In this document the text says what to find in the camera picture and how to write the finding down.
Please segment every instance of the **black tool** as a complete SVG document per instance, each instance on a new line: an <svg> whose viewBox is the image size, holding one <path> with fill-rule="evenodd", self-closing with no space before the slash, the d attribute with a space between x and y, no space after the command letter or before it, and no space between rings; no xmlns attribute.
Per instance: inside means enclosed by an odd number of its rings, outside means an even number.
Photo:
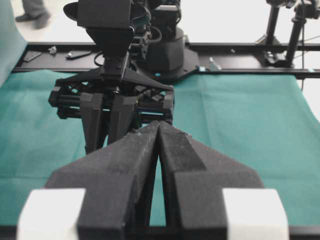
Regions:
<svg viewBox="0 0 320 240"><path fill-rule="evenodd" d="M68 60L75 60L89 56L90 54L92 54L92 51L71 50L68 52L65 58Z"/></svg>
<svg viewBox="0 0 320 240"><path fill-rule="evenodd" d="M32 60L39 57L41 54L42 54L42 52L40 52L40 51L28 51L26 53L26 55L24 56L23 61L29 63Z"/></svg>

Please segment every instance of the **black cable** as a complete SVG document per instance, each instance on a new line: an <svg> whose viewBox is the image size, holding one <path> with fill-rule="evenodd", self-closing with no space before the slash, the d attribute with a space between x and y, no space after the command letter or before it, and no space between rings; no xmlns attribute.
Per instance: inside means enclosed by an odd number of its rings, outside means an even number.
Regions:
<svg viewBox="0 0 320 240"><path fill-rule="evenodd" d="M97 62L97 58L99 57L99 56L101 56L103 53L102 53L102 51L100 51L100 52L98 52L95 56L94 56L94 64L95 65L97 65L98 67L101 67L102 66L102 64L100 64L100 63L98 63Z"/></svg>
<svg viewBox="0 0 320 240"><path fill-rule="evenodd" d="M180 23L180 21L182 19L182 13L181 13L180 3L178 1L176 1L175 5L178 8L178 13L179 13L178 20L176 21L176 24L178 25L178 23Z"/></svg>
<svg viewBox="0 0 320 240"><path fill-rule="evenodd" d="M302 11L302 18L303 18L303 23L302 23L302 69L305 69L305 23L306 23L306 5L305 5L305 0L301 0L302 5L303 5L303 11ZM304 86L305 86L305 80L302 79L302 87L301 91L304 91Z"/></svg>
<svg viewBox="0 0 320 240"><path fill-rule="evenodd" d="M158 44L158 43L160 43L161 40L162 40L162 32L159 30L159 28L157 28L157 27L155 27L155 26L151 26L150 28L157 31L157 33L158 33L158 38L148 40L148 44L152 45L152 44Z"/></svg>

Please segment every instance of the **white floor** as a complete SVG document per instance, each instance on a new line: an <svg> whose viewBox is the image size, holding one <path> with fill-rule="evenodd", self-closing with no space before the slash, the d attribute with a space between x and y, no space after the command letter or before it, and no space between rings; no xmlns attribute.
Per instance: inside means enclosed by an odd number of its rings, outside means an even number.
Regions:
<svg viewBox="0 0 320 240"><path fill-rule="evenodd" d="M14 15L23 14L21 0L11 0ZM63 6L76 0L44 0L51 12L51 19L46 28L34 30L32 22L17 23L19 31L29 42L91 42L85 30L63 13ZM182 21L179 26L188 34L191 42L254 42L266 31L270 6L264 0L182 0ZM282 8L276 29L276 37L282 43L289 41L293 23L293 9ZM305 38L320 35L320 19L308 20ZM320 38L309 41L320 43ZM307 53L305 68L320 69L320 55ZM301 57L295 65L302 67ZM315 117L320 121L320 79L306 79L303 94Z"/></svg>

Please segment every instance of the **white block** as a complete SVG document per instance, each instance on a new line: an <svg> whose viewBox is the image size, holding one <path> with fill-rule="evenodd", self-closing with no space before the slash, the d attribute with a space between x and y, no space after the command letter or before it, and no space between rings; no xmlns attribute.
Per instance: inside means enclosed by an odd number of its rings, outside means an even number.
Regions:
<svg viewBox="0 0 320 240"><path fill-rule="evenodd" d="M285 209L274 189L224 188L228 240L289 240Z"/></svg>
<svg viewBox="0 0 320 240"><path fill-rule="evenodd" d="M20 213L17 240L78 240L77 221L86 190L33 190Z"/></svg>

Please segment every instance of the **green tablecloth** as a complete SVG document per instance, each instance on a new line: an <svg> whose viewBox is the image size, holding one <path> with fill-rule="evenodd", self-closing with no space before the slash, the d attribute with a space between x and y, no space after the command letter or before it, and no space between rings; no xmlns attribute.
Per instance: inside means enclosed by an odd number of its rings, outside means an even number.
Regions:
<svg viewBox="0 0 320 240"><path fill-rule="evenodd" d="M48 104L50 71L12 74L0 88L0 225L16 224L31 189L84 156L79 119ZM175 86L174 125L256 169L276 188L291 225L320 225L320 124L293 76L194 75ZM164 225L160 168L152 225Z"/></svg>

